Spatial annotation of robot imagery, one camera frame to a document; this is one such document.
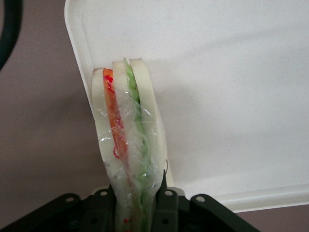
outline white tray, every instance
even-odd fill
[[[235,212],[309,203],[307,1],[67,0],[91,73],[148,65],[175,186]]]

